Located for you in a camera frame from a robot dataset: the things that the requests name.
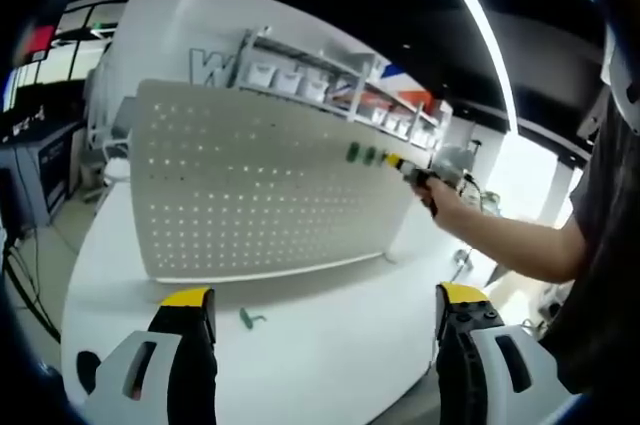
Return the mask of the person's right hand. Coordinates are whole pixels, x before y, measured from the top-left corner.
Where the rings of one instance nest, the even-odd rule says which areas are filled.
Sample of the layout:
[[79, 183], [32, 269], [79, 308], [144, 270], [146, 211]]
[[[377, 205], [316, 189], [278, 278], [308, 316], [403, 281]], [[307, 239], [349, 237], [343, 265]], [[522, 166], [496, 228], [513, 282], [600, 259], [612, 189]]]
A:
[[433, 176], [418, 181], [411, 188], [436, 221], [444, 223], [459, 205], [456, 192]]

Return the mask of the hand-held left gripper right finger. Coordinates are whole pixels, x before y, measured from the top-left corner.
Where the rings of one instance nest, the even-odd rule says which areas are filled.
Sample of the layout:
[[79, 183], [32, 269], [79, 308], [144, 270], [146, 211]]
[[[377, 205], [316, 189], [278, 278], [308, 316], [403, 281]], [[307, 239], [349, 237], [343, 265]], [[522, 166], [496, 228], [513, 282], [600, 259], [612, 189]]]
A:
[[479, 289], [436, 286], [435, 340], [442, 424], [557, 424], [580, 400], [554, 357]]

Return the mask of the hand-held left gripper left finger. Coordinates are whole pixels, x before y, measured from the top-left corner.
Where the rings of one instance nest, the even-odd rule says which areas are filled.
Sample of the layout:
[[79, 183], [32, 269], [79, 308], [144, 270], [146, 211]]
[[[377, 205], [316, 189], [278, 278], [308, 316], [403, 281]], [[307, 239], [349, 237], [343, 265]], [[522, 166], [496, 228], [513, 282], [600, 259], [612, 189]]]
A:
[[215, 424], [215, 292], [166, 297], [145, 330], [97, 367], [82, 405], [89, 424]]

